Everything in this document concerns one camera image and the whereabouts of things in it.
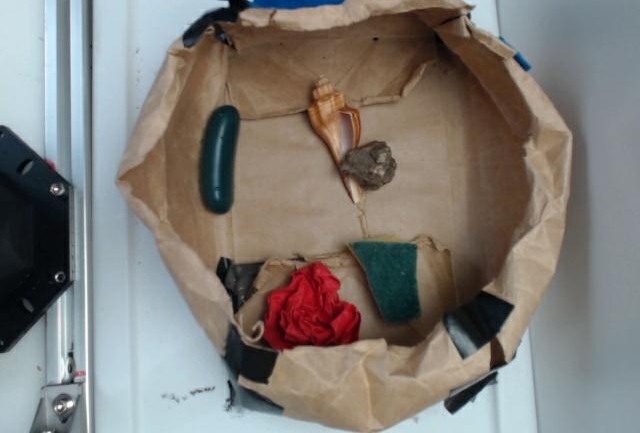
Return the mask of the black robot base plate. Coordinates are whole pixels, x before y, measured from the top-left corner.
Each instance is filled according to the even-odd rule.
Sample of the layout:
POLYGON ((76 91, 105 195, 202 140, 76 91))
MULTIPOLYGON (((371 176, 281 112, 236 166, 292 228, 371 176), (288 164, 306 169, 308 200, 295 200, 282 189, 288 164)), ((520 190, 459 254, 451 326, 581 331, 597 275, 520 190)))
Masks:
POLYGON ((72 283, 72 186, 1 127, 1 351, 10 351, 72 283))

